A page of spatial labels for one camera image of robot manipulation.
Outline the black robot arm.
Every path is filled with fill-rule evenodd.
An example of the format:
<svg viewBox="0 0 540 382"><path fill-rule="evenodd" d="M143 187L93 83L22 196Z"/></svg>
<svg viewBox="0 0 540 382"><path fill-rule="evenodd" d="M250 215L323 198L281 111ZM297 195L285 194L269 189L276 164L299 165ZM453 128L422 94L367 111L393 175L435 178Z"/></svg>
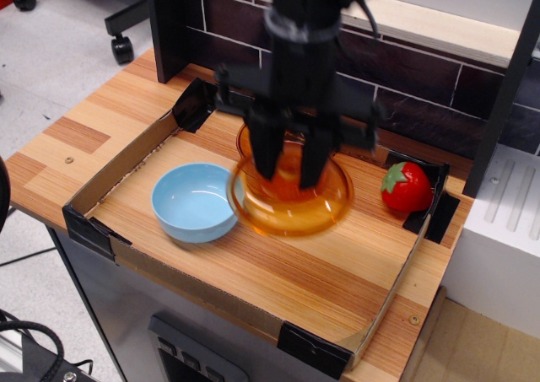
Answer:
<svg viewBox="0 0 540 382"><path fill-rule="evenodd" d="M300 189L316 186L341 145L372 149L384 108L336 72L343 9L365 0L273 0L264 13L272 39L267 68L221 67L216 106L248 126L257 172L274 177L286 132L305 138Z"/></svg>

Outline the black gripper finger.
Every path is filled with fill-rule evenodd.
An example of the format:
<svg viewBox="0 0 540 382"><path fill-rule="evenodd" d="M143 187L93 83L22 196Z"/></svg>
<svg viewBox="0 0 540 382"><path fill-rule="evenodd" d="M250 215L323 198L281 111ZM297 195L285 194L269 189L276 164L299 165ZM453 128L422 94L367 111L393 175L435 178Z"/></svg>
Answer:
<svg viewBox="0 0 540 382"><path fill-rule="evenodd" d="M335 131L330 124L315 125L308 131L302 150L300 189L318 185L322 171L336 148Z"/></svg>
<svg viewBox="0 0 540 382"><path fill-rule="evenodd" d="M256 170L264 179L271 180L283 150L285 121L275 110L253 107L247 126Z"/></svg>

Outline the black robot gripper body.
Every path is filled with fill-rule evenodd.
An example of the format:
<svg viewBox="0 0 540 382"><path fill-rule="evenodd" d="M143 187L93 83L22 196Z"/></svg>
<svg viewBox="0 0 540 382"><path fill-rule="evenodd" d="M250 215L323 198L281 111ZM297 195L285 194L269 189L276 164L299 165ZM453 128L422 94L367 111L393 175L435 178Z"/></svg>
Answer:
<svg viewBox="0 0 540 382"><path fill-rule="evenodd" d="M228 113L246 115L245 96L232 95L229 88L252 94L281 113L291 111L291 126L297 131L307 125L307 116L321 118L325 126L337 122L335 143L372 149L377 143L383 108L372 98L345 83L335 68L339 40L294 43L277 38L273 42L270 64L265 69L253 66L220 67L220 108Z"/></svg>

